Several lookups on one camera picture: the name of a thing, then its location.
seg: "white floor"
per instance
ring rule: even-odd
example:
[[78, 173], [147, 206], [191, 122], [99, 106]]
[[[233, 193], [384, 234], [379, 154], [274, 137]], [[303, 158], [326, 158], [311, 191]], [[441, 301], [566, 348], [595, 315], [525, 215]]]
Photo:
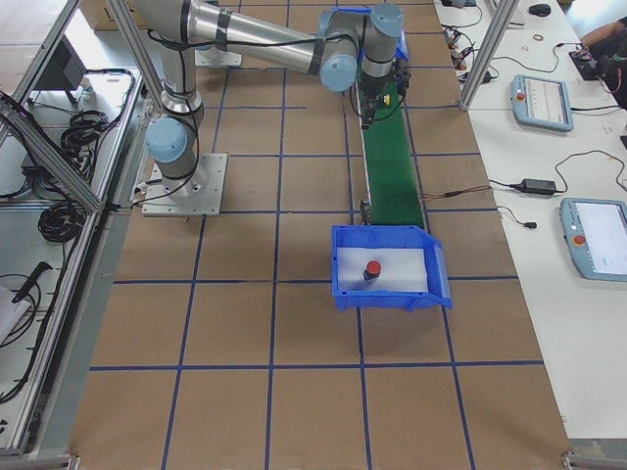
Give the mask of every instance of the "white floor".
[[566, 18], [579, 37], [626, 16], [625, 0], [574, 0], [566, 12]]

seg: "white table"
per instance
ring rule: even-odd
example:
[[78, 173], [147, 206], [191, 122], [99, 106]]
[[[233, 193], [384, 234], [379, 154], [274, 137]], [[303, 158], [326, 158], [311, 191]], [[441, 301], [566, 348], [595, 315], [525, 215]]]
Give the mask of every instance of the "white table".
[[[462, 30], [477, 41], [477, 46], [492, 19], [485, 2], [478, 3], [484, 10], [482, 23]], [[553, 46], [578, 39], [555, 0], [546, 2], [553, 8], [546, 18], [526, 14], [527, 7], [534, 3], [520, 1], [527, 26], [508, 30], [497, 56], [512, 56], [530, 67], [548, 70], [555, 63]], [[470, 24], [478, 18], [476, 9], [439, 5], [438, 13], [444, 24]], [[544, 39], [534, 40], [536, 33]], [[600, 149], [627, 162], [627, 151], [619, 140], [627, 133], [624, 110], [598, 112], [604, 114], [599, 117], [591, 113], [575, 115], [575, 128], [566, 134], [522, 127], [514, 120], [509, 86], [518, 73], [565, 81], [573, 107], [614, 104], [597, 82], [581, 79], [567, 56], [570, 50], [573, 46], [557, 49], [560, 62], [553, 73], [525, 70], [507, 60], [493, 62], [500, 78], [480, 87], [469, 112], [490, 178], [506, 183], [525, 177], [551, 179], [562, 189], [554, 166], [569, 154]], [[570, 187], [565, 196], [627, 199], [627, 193], [614, 182], [620, 164], [602, 154], [574, 157], [560, 169]], [[561, 197], [530, 197], [496, 190], [495, 199], [497, 204], [512, 209], [518, 219], [538, 223], [532, 231], [517, 226], [506, 212], [503, 215], [568, 437], [627, 438], [627, 368], [623, 365], [627, 357], [627, 284], [590, 281], [578, 275], [563, 240], [558, 213]]]

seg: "tablet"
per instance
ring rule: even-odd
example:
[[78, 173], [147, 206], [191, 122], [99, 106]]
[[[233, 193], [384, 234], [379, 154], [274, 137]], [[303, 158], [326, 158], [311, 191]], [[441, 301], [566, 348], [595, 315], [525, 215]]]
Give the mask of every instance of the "tablet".
[[564, 238], [586, 279], [627, 281], [627, 205], [565, 198], [559, 207]]
[[569, 132], [573, 128], [566, 84], [528, 75], [517, 75], [511, 83], [511, 108], [522, 125]]

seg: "blue bin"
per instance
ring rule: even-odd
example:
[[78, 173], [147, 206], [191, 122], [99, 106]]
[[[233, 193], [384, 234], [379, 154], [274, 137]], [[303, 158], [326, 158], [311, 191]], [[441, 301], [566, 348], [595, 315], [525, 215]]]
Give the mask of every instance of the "blue bin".
[[[437, 305], [453, 307], [442, 244], [421, 228], [405, 225], [335, 225], [332, 238], [331, 282], [335, 304], [340, 310], [353, 306], [395, 307], [407, 311]], [[338, 282], [338, 248], [422, 249], [429, 291], [342, 291]]]

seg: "metal base plate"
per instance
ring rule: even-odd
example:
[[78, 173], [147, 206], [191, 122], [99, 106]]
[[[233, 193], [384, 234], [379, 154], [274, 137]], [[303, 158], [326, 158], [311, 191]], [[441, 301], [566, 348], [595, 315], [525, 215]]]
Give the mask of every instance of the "metal base plate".
[[242, 56], [234, 52], [222, 52], [215, 47], [201, 54], [196, 51], [197, 69], [224, 69], [226, 67], [241, 67]]
[[[142, 213], [148, 216], [219, 215], [227, 158], [227, 154], [207, 154], [201, 156], [198, 165], [203, 166], [209, 175], [209, 180], [205, 185], [205, 190], [201, 194], [195, 195], [188, 202], [174, 201], [170, 196], [164, 196], [166, 192], [161, 184], [150, 186], [146, 199], [164, 197], [144, 203]], [[151, 179], [159, 178], [161, 178], [161, 172], [155, 165]]]

